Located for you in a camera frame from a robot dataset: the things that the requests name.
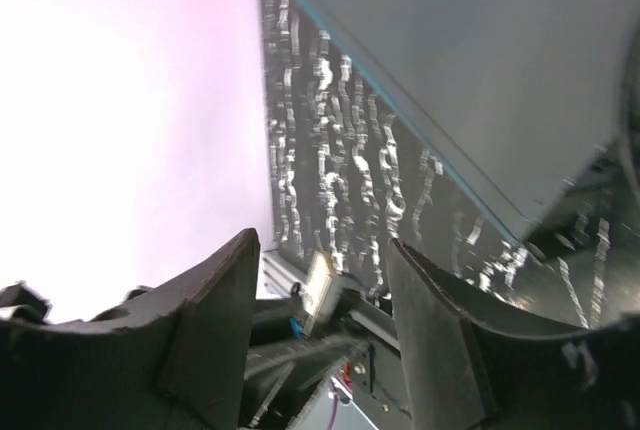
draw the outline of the gray panel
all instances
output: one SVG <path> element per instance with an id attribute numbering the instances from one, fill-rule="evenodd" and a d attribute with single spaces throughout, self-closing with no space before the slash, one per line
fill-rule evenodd
<path id="1" fill-rule="evenodd" d="M 299 0 L 523 238 L 614 136 L 640 0 Z"/>
<path id="2" fill-rule="evenodd" d="M 311 413 L 296 427 L 296 430 L 323 430 L 331 417 L 333 401 L 324 396 L 318 400 Z M 339 405 L 333 430 L 376 430 L 355 405 Z"/>

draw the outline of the scratched surface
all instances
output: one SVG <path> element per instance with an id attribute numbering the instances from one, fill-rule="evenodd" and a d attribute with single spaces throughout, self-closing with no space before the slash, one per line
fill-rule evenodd
<path id="1" fill-rule="evenodd" d="M 262 0 L 273 211 L 285 255 L 322 248 L 388 308 L 400 237 L 512 305 L 583 327 L 640 308 L 640 218 L 624 185 L 585 201 L 560 251 L 512 247 L 294 0 Z"/>

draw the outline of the gray plastic part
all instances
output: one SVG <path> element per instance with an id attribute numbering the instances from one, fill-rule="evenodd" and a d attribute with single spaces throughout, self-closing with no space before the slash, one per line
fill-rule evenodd
<path id="1" fill-rule="evenodd" d="M 640 0 L 297 0 L 503 233 L 615 139 Z"/>

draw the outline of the wire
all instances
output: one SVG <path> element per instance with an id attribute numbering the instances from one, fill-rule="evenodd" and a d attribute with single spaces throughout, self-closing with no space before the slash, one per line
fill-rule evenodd
<path id="1" fill-rule="evenodd" d="M 351 367 L 348 363 L 345 363 L 342 366 L 342 369 L 340 370 L 340 373 L 338 374 L 338 380 L 340 380 L 340 382 L 342 383 L 342 385 L 344 385 L 344 387 L 349 390 L 350 392 L 353 390 L 352 389 L 352 382 L 351 382 Z"/>
<path id="2" fill-rule="evenodd" d="M 631 140 L 631 120 L 638 110 L 638 83 L 640 81 L 640 29 L 637 29 L 631 40 L 629 54 L 622 80 L 622 99 L 620 102 L 620 135 L 618 137 L 618 156 L 631 193 L 640 206 L 640 181 L 633 156 Z"/>
<path id="3" fill-rule="evenodd" d="M 329 417 L 327 430 L 333 430 L 333 426 L 336 423 L 336 416 L 338 415 L 338 392 L 336 391 L 336 387 L 332 381 L 329 381 L 329 389 L 333 394 L 333 405 L 331 407 L 331 416 Z"/>

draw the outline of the white background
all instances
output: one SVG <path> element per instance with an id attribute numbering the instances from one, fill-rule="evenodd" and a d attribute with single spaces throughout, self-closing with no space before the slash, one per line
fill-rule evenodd
<path id="1" fill-rule="evenodd" d="M 272 239 L 259 0 L 0 0 L 0 272 L 91 318 Z"/>

